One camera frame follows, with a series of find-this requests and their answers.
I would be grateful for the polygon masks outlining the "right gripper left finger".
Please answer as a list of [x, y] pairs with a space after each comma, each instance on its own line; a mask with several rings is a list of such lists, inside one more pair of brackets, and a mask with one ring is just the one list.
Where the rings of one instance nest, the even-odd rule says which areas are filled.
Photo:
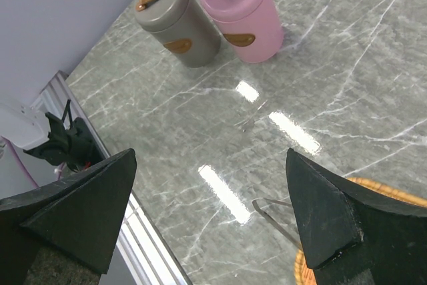
[[98, 284], [133, 187], [135, 151], [1, 200], [2, 284]]

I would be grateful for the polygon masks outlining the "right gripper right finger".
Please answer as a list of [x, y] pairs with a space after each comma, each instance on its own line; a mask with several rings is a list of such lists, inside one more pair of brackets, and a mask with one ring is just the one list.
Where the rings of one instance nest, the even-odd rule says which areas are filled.
[[293, 149], [286, 177], [318, 284], [426, 283], [426, 208], [369, 190]]

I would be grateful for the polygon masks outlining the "pink cylindrical container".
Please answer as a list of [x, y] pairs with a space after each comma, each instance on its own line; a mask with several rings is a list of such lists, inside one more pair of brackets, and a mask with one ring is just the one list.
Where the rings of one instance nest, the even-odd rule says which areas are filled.
[[236, 55], [246, 63], [260, 63], [271, 58], [284, 38], [274, 0], [263, 0], [248, 16], [234, 22], [213, 19]]

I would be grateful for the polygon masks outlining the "metal tongs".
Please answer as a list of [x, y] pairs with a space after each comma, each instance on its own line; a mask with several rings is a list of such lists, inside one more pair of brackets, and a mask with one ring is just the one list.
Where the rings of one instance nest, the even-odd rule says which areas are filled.
[[273, 200], [270, 198], [256, 198], [252, 200], [252, 206], [254, 210], [260, 216], [262, 216], [270, 225], [272, 225], [279, 233], [281, 233], [285, 238], [287, 238], [297, 249], [302, 250], [302, 244], [300, 242], [298, 229], [294, 228], [297, 235], [297, 237], [295, 237], [288, 230], [286, 230], [277, 220], [275, 220], [271, 215], [269, 215], [265, 210], [263, 210], [259, 205], [259, 201], [263, 201], [269, 205], [276, 204], [276, 205], [284, 206], [286, 208], [289, 208], [293, 212], [294, 209], [291, 203], [283, 202], [280, 200]]

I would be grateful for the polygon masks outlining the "grey round lid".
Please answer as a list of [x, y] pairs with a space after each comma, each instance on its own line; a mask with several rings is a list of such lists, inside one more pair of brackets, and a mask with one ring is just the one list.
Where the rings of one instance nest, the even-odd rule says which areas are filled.
[[189, 0], [135, 0], [136, 21], [146, 31], [163, 31], [184, 14]]

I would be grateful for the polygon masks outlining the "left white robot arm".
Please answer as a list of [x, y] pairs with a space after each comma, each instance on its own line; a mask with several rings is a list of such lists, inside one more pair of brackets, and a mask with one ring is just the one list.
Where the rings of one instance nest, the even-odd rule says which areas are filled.
[[72, 118], [70, 103], [67, 100], [59, 118], [2, 97], [1, 137], [53, 166], [67, 164], [77, 171], [96, 164], [103, 157], [84, 121], [80, 117]]

